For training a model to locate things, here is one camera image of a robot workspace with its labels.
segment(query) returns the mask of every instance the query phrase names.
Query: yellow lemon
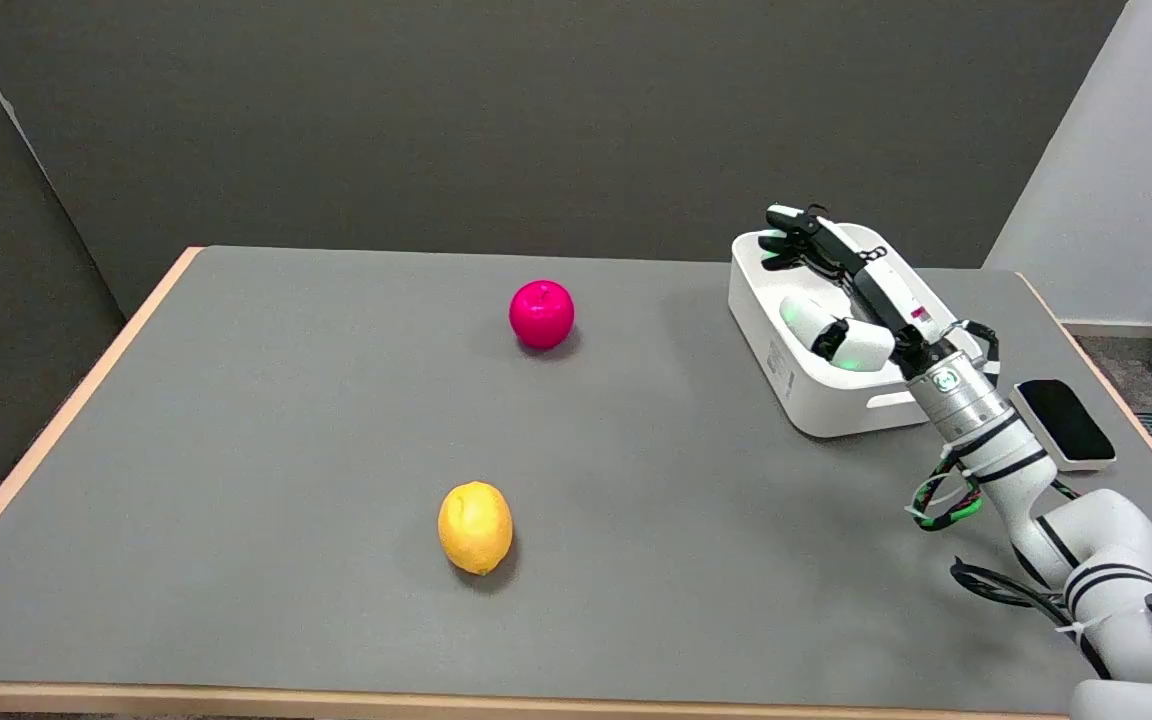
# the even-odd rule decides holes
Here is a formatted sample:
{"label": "yellow lemon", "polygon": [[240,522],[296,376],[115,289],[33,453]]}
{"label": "yellow lemon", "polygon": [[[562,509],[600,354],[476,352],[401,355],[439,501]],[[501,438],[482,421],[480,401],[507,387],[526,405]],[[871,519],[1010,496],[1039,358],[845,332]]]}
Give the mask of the yellow lemon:
{"label": "yellow lemon", "polygon": [[513,541],[513,517],[505,497],[479,480],[452,488],[438,511],[438,539],[457,568],[488,574]]}

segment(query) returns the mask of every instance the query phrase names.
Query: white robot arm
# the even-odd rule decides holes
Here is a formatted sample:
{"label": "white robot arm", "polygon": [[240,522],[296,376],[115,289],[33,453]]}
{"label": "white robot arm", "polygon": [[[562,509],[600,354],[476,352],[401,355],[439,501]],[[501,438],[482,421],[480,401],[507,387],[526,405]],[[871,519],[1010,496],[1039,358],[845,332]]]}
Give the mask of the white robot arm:
{"label": "white robot arm", "polygon": [[[771,256],[767,270],[809,266],[851,296],[855,318],[835,318],[804,296],[786,297],[781,316],[805,347],[833,365],[873,372],[892,361],[914,400],[945,439],[941,464],[922,488],[925,507],[943,473],[954,467],[970,478],[955,506],[967,511],[979,493],[998,508],[1021,568],[1044,590],[1005,575],[955,564],[955,578],[983,597],[1033,606],[1071,635],[1101,680],[1079,684],[1075,720],[1152,719],[1152,523],[1128,498],[1109,488],[1078,497],[1056,479],[1056,464],[1034,434],[996,392],[996,338],[977,323],[957,323],[988,341],[984,363],[972,362],[937,327],[914,291],[887,266],[882,252],[863,252],[846,232],[805,211],[773,205],[772,229],[759,245]],[[1071,500],[1034,516],[1046,488]],[[923,516],[937,530],[958,520]]]}

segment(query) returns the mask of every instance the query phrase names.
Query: wooden table edge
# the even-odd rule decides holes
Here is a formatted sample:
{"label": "wooden table edge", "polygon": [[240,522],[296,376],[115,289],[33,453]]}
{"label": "wooden table edge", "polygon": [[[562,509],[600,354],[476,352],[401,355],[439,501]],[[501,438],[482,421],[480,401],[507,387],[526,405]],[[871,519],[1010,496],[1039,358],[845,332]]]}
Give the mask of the wooden table edge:
{"label": "wooden table edge", "polygon": [[[122,357],[164,297],[188,270],[200,247],[189,247],[162,275],[136,314],[109,343],[91,372],[60,406],[54,418],[29,446],[0,486],[0,516],[24,487],[47,452],[73,423],[88,399]],[[1132,422],[1152,450],[1152,438],[1135,418],[1132,410],[1108,382],[1082,346],[1052,313],[1023,274],[1021,282],[1051,316],[1064,340],[1083,357],[1098,381]],[[824,707],[801,705],[732,705],[732,703],[553,700],[553,698],[509,698],[471,696],[424,696],[424,694],[353,694],[282,691],[282,689],[222,688],[189,685],[111,685],[79,683],[0,683],[0,712],[118,712],[119,714],[207,714],[253,717],[370,717],[374,720],[575,720],[579,717],[630,717],[635,720],[710,719],[791,719],[791,720],[1051,720],[1055,715],[988,714],[988,712],[900,710],[869,707]]]}
{"label": "wooden table edge", "polygon": [[0,683],[0,712],[357,717],[370,720],[1055,720],[995,712],[698,702],[280,691],[189,685]]}

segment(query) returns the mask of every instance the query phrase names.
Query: table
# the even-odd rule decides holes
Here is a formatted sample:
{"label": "table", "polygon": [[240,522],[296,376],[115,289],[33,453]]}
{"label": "table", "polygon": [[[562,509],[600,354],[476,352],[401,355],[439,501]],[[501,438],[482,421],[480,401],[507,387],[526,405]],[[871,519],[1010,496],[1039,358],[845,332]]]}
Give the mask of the table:
{"label": "table", "polygon": [[[513,288],[579,332],[513,342]],[[1152,518],[1152,442],[1023,278],[925,270],[1060,377]],[[1091,676],[993,511],[919,532],[930,427],[783,418],[713,263],[189,250],[0,488],[0,710],[291,717],[1061,712]],[[435,538],[453,484],[509,498],[486,578]]]}

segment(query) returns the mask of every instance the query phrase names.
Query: apple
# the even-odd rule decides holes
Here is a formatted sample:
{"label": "apple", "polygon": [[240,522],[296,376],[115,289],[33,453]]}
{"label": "apple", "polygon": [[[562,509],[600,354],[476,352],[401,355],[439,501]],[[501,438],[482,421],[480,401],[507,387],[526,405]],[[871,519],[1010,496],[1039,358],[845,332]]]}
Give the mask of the apple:
{"label": "apple", "polygon": [[576,323],[576,305],[567,288],[554,282],[531,281],[509,301],[509,325],[518,341],[536,350],[548,350],[567,339]]}

